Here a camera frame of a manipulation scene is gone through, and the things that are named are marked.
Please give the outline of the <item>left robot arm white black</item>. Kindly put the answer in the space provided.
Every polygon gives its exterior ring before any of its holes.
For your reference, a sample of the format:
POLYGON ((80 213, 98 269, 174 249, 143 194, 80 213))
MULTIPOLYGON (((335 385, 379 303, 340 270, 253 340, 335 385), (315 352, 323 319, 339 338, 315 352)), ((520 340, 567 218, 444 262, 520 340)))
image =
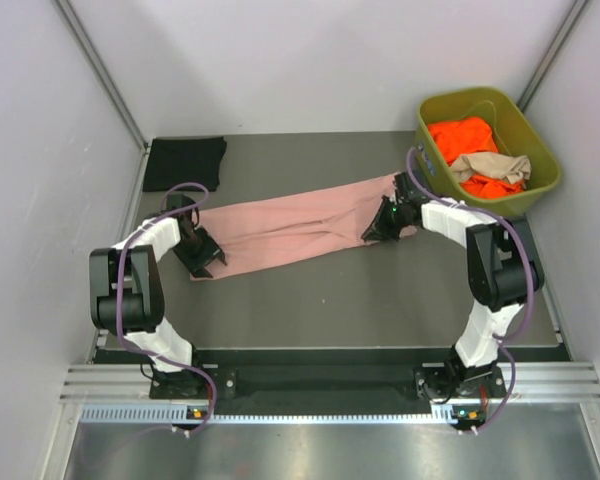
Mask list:
POLYGON ((150 359, 157 386, 192 397, 211 389, 211 379, 196 348, 166 318, 158 263, 170 251, 196 280, 211 279, 212 264, 227 264, 223 249, 201 226, 194 200, 169 194, 159 214, 127 239, 91 252, 90 314, 95 327, 150 359))

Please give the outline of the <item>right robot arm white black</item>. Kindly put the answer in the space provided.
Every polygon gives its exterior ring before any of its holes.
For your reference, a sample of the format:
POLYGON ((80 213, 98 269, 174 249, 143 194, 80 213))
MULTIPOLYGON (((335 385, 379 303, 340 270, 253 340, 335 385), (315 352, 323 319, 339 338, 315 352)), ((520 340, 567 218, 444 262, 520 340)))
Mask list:
POLYGON ((394 193, 362 234, 371 241, 397 241, 411 226, 440 234, 466 253, 473 305, 466 327, 451 347, 443 370, 420 380, 423 395, 444 399, 472 394, 494 375, 499 347, 514 317, 530 313, 544 272, 525 218, 506 220, 451 198, 434 198, 408 173, 393 177, 394 193))

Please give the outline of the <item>pink t shirt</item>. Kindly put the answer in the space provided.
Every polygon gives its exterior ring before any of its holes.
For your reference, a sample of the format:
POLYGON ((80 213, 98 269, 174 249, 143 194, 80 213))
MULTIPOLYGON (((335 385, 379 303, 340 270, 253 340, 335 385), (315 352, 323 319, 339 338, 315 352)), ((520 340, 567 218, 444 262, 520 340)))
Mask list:
POLYGON ((362 235, 394 193, 394 177, 203 211, 201 226, 225 253, 208 271, 220 280, 366 246, 362 235))

